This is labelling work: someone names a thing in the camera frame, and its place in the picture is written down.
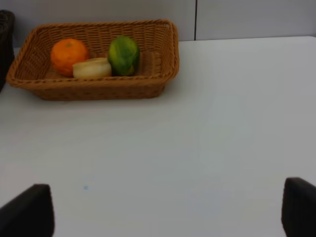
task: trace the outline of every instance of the dark wicker basket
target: dark wicker basket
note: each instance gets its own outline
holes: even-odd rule
[[[6,74],[14,60],[12,35],[14,14],[0,10],[0,91],[5,83]]]

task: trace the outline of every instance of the green fruit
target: green fruit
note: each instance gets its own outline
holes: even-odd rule
[[[118,76],[130,76],[135,73],[139,63],[139,47],[126,36],[118,36],[110,44],[109,62]]]

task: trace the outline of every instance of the gray wall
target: gray wall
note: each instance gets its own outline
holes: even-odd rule
[[[316,0],[198,0],[198,40],[314,35]]]
[[[35,26],[54,22],[95,22],[166,18],[179,40],[194,40],[195,0],[0,0],[16,15],[14,38],[22,45]]]

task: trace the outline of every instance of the woven basket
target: woven basket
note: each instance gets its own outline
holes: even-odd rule
[[[12,12],[0,10],[0,90],[5,83],[5,76],[14,60],[12,45],[14,19]]]
[[[118,35],[134,38],[140,47],[140,66],[132,77],[67,78],[51,64],[51,49],[61,39],[81,40],[92,57],[106,57]],[[30,33],[7,81],[45,100],[141,99],[159,96],[178,71],[178,33],[170,21],[47,24]]]

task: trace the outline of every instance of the onion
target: onion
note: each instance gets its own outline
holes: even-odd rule
[[[112,68],[107,58],[92,58],[73,65],[74,77],[78,79],[97,79],[110,77]]]

